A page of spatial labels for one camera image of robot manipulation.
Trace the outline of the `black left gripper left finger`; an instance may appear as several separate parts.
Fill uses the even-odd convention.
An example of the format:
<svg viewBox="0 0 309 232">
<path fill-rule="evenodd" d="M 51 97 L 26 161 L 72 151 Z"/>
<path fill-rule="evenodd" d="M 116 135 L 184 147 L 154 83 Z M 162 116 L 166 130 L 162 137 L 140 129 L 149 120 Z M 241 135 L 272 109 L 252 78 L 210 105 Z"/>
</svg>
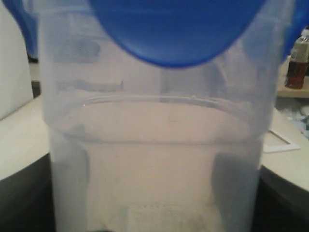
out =
<svg viewBox="0 0 309 232">
<path fill-rule="evenodd" d="M 0 230 L 56 230 L 50 154 L 0 181 Z"/>
</svg>

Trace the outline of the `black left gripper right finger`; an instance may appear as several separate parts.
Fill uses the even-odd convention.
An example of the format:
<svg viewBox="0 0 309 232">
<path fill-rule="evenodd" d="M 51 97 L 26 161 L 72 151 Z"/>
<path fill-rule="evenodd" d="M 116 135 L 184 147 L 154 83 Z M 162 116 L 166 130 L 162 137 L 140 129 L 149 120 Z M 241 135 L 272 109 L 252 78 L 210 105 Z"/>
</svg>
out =
<svg viewBox="0 0 309 232">
<path fill-rule="evenodd" d="M 309 192 L 262 166 L 253 216 L 254 232 L 307 232 Z"/>
</svg>

